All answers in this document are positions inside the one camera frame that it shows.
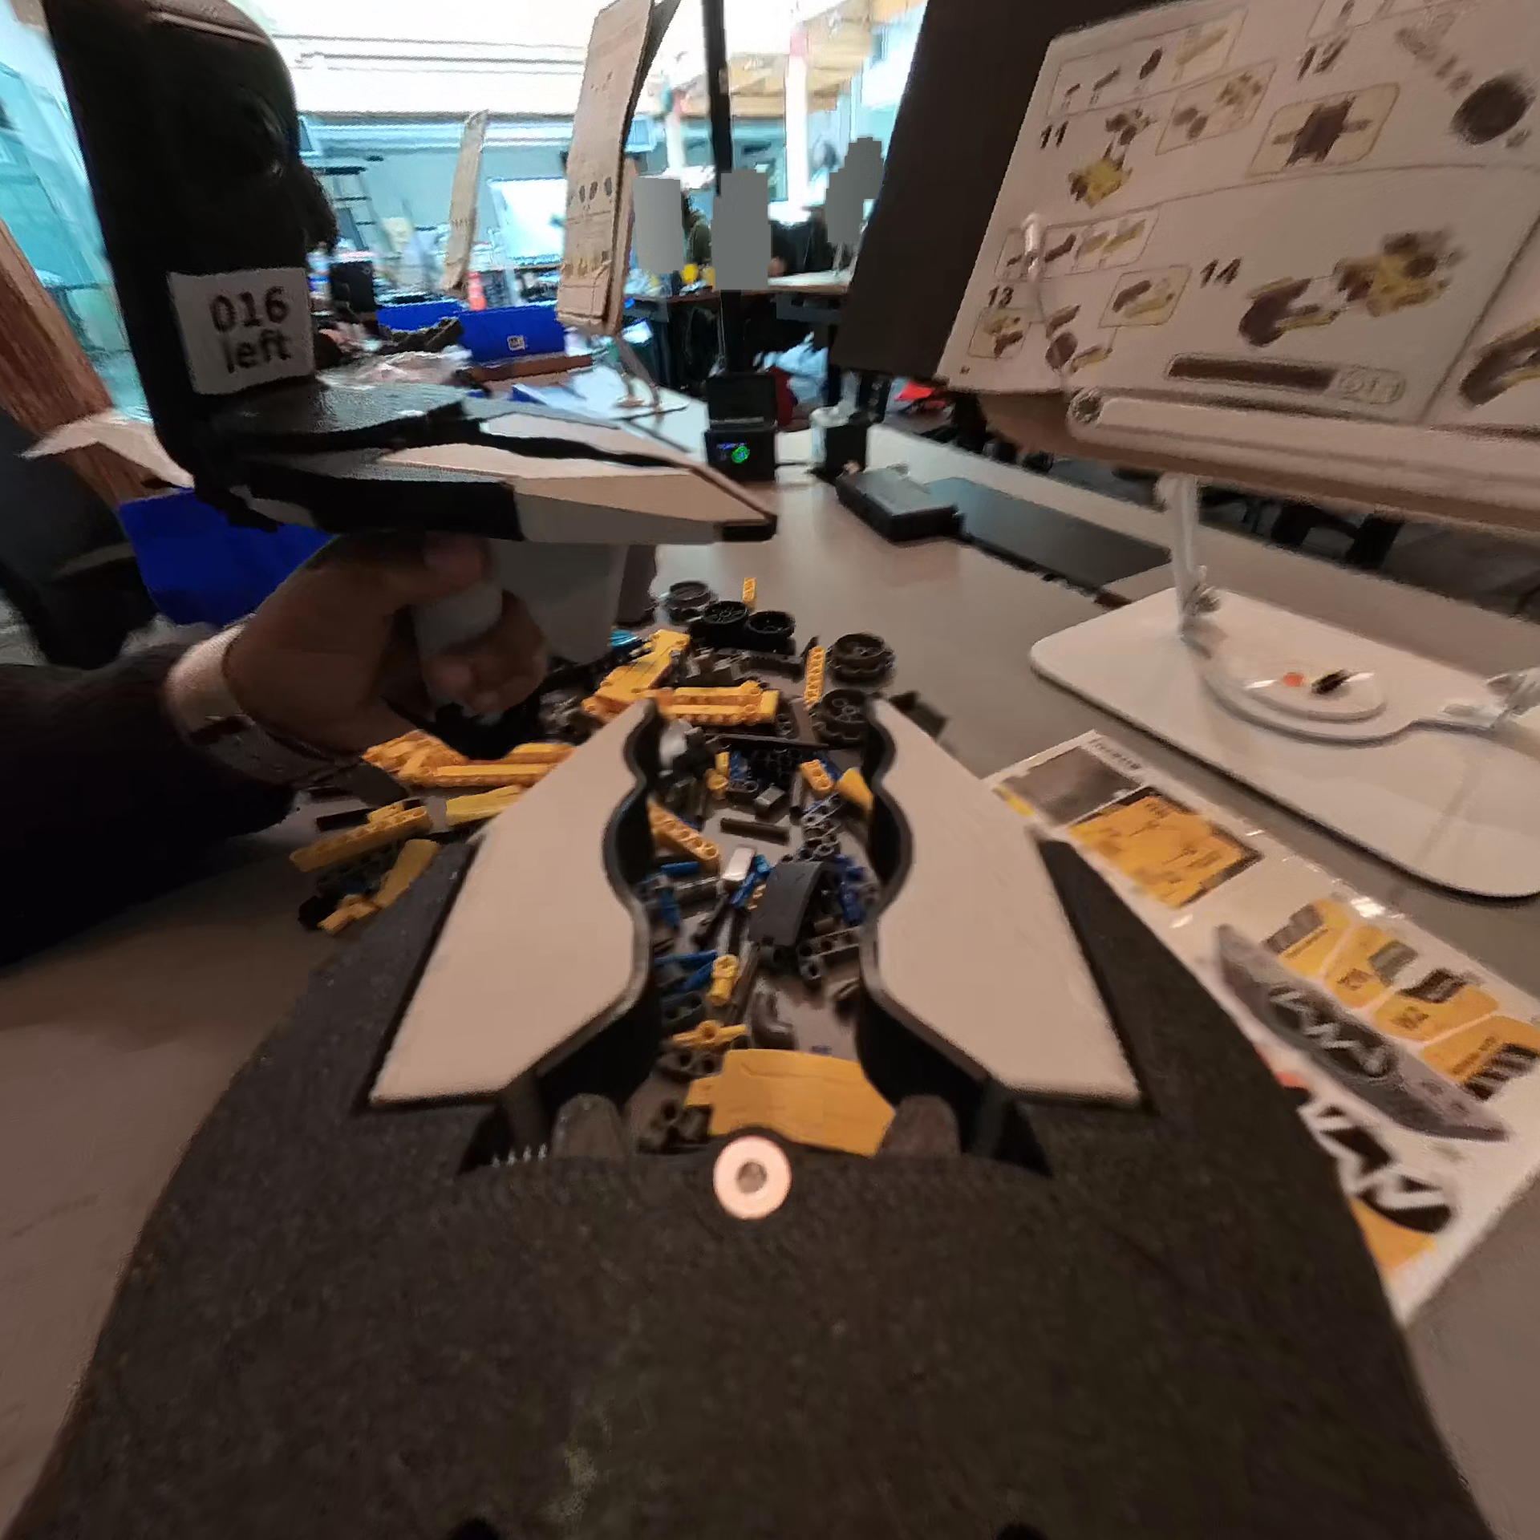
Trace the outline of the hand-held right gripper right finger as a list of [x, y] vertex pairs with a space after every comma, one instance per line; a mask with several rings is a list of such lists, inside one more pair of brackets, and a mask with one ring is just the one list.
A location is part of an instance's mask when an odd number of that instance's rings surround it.
[[877, 896], [860, 924], [860, 1067], [875, 1089], [943, 1102], [965, 1149], [1025, 1149], [1040, 1104], [1139, 1109], [1045, 845], [893, 702], [864, 711]]

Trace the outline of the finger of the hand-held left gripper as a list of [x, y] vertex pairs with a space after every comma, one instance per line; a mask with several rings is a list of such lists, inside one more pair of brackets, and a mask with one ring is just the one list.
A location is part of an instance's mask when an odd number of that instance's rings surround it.
[[510, 412], [475, 422], [475, 440], [464, 453], [464, 473], [517, 482], [521, 478], [580, 480], [682, 475], [701, 482], [721, 482], [710, 466], [662, 444], [583, 416], [559, 416], [512, 403]]
[[596, 455], [534, 455], [530, 445], [404, 449], [382, 464], [481, 477], [508, 489], [523, 537], [537, 544], [754, 544], [778, 533], [778, 517], [748, 491], [679, 455], [646, 455], [631, 466]]

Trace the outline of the pile of building block pieces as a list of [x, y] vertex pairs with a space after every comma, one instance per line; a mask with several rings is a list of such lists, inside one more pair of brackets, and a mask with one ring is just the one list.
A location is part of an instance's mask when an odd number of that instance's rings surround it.
[[860, 1001], [855, 933], [880, 882], [860, 854], [873, 794], [860, 772], [864, 704], [891, 682], [895, 651], [851, 631], [792, 651], [787, 610], [757, 609], [756, 581], [737, 603], [677, 583], [679, 625], [618, 636], [603, 664], [563, 667], [525, 702], [530, 717], [495, 722], [517, 741], [473, 757], [416, 728], [372, 746], [365, 764], [404, 786], [372, 810], [319, 814], [317, 838], [292, 856], [314, 882], [297, 911], [308, 931], [339, 935], [383, 915], [435, 858], [486, 830], [550, 779], [602, 726], [655, 702], [682, 739], [660, 746], [647, 790], [651, 856], [629, 882], [649, 924], [655, 1052], [644, 1080], [642, 1146], [706, 1137], [686, 1085], [721, 1074], [737, 1050], [805, 1050], [781, 1010], [792, 984], [853, 1023]]

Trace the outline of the person's left forearm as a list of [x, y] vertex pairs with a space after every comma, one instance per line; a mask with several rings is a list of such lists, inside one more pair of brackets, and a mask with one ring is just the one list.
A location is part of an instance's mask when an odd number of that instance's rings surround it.
[[2, 665], [2, 962], [17, 964], [198, 873], [288, 816], [290, 785], [224, 766], [165, 702], [185, 645], [107, 667]]

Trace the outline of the person's left hand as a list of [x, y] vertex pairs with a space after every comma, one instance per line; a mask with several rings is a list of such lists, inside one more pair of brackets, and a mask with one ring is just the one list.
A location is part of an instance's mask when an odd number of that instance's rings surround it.
[[548, 656], [514, 596], [470, 642], [424, 658], [415, 640], [415, 610], [481, 585], [488, 565], [490, 544], [466, 533], [332, 539], [229, 643], [233, 700], [284, 739], [341, 753], [404, 735], [435, 706], [473, 717], [519, 706], [543, 682]]

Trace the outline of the blue plastic bin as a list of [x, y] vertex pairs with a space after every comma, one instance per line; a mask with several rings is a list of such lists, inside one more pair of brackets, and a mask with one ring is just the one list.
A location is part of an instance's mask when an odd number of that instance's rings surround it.
[[240, 526], [174, 489], [118, 510], [143, 587], [176, 625], [224, 627], [255, 610], [328, 535], [308, 526]]
[[567, 356], [567, 328], [554, 302], [521, 302], [473, 310], [462, 301], [382, 301], [376, 310], [382, 326], [396, 334], [418, 332], [444, 319], [459, 321], [460, 345], [477, 363], [497, 363], [536, 356]]

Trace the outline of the narrow cardboard-backed booklet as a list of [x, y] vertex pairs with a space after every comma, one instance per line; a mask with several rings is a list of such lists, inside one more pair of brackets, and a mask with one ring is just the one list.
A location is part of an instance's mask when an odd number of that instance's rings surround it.
[[449, 236], [442, 257], [440, 291], [462, 299], [470, 288], [470, 268], [477, 231], [481, 163], [492, 112], [482, 108], [466, 117], [449, 198]]

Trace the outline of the cardboard-backed booklet on stand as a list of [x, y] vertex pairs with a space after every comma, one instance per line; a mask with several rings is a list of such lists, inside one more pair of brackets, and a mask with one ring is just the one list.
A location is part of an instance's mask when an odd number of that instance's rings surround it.
[[613, 346], [622, 412], [662, 416], [662, 392], [624, 335], [635, 169], [627, 139], [677, 2], [616, 2], [591, 27], [567, 156], [565, 251], [556, 288], [559, 323]]

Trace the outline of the sticker sheet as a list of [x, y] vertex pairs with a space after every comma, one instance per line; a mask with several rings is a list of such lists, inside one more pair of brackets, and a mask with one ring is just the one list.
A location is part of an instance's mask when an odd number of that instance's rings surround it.
[[1537, 997], [1109, 737], [985, 785], [1076, 849], [1230, 1014], [1410, 1324], [1537, 1182]]

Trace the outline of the white paper sheet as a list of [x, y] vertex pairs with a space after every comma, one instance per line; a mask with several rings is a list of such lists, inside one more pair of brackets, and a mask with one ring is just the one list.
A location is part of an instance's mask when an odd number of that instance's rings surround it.
[[195, 486], [193, 475], [165, 451], [152, 423], [118, 409], [53, 429], [22, 458], [63, 462], [112, 506]]

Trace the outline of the flat black box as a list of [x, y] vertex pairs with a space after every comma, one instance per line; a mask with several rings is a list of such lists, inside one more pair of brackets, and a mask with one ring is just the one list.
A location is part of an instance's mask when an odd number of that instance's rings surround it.
[[891, 467], [847, 469], [833, 486], [840, 504], [889, 544], [954, 541], [963, 532], [955, 504]]

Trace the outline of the black chair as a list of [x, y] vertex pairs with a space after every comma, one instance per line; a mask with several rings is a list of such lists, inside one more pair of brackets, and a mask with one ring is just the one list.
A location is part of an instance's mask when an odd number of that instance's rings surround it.
[[2, 414], [2, 592], [53, 665], [105, 667], [154, 618], [114, 511]]

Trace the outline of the silver wristwatch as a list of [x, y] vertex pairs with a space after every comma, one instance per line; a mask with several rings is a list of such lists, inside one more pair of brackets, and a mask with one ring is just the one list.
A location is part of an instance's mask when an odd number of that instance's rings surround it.
[[363, 755], [358, 724], [369, 713], [321, 702], [306, 665], [281, 651], [266, 656], [246, 642], [253, 618], [184, 653], [163, 682], [163, 702], [182, 739], [217, 768], [286, 794], [334, 788], [385, 805], [407, 794]]

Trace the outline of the white book stand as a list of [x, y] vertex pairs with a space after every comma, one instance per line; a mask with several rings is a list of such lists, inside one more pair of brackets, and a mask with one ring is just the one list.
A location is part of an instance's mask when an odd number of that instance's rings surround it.
[[[1201, 488], [1309, 495], [1441, 524], [1537, 528], [1537, 436], [1082, 390], [1067, 429], [1161, 466], [1166, 594], [1032, 647], [1032, 669], [1434, 887], [1537, 896], [1537, 665], [1480, 676], [1346, 625], [1227, 594]], [[1278, 675], [1351, 669], [1337, 709]]]

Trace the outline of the black panel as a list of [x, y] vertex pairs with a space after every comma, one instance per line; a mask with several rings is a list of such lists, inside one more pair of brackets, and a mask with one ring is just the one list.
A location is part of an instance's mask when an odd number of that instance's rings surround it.
[[933, 379], [1049, 44], [1142, 2], [930, 2], [833, 363]]

